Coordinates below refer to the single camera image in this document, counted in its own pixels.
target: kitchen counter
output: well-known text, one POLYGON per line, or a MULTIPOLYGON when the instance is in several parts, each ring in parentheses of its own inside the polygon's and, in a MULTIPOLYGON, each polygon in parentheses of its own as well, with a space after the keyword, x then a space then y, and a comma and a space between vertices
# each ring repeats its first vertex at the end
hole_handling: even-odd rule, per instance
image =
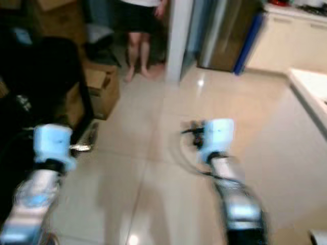
POLYGON ((327 17, 310 14, 301 9, 297 9, 295 7, 280 7, 274 4, 266 4, 265 10, 268 13, 273 13, 273 14, 304 18, 304 19, 309 19, 319 22, 327 22, 327 17))
POLYGON ((289 79, 294 92, 327 138, 327 75, 290 69, 289 79))

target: black shorts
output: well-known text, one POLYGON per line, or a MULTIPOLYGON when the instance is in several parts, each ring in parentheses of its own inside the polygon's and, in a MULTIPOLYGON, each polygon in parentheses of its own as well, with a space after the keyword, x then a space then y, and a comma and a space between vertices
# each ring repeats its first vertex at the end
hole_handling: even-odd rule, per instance
POLYGON ((160 23, 154 16, 155 9, 155 7, 145 7, 122 2, 122 29, 126 32, 149 34, 158 31, 160 23))

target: white countertop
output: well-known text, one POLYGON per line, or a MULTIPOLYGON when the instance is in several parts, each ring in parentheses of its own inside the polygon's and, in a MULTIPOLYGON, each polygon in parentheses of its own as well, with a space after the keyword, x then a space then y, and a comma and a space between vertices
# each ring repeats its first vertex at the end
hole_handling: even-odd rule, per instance
POLYGON ((274 4, 266 4, 265 10, 268 13, 273 13, 273 14, 304 18, 304 19, 309 19, 319 22, 327 22, 327 17, 310 14, 301 9, 297 9, 295 7, 280 7, 274 4))
POLYGON ((327 75, 291 69, 289 79, 327 131, 327 75))

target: bare foot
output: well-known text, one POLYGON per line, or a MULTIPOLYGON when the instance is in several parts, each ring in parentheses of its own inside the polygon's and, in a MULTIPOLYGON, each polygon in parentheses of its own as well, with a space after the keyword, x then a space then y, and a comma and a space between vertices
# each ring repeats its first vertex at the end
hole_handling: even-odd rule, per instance
POLYGON ((142 68, 141 68, 141 74, 142 74, 144 77, 148 78, 148 79, 153 78, 153 75, 152 75, 151 73, 149 73, 149 71, 148 71, 148 69, 146 69, 146 67, 142 67, 142 68))
POLYGON ((135 67, 130 67, 125 76, 125 82, 130 83, 133 80, 134 74, 135 74, 135 67))

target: bare leg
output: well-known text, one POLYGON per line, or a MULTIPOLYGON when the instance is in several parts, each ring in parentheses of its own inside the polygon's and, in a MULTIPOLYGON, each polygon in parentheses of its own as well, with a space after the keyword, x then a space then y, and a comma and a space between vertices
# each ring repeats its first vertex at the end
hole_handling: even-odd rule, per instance
POLYGON ((148 71, 148 61, 150 55, 150 34, 142 33, 141 37, 141 73, 146 78, 152 78, 148 71))
POLYGON ((128 43, 128 59, 129 70, 126 74, 125 81, 131 82, 135 74, 135 64, 138 58, 139 43, 141 40, 141 33, 131 32, 129 35, 128 43))

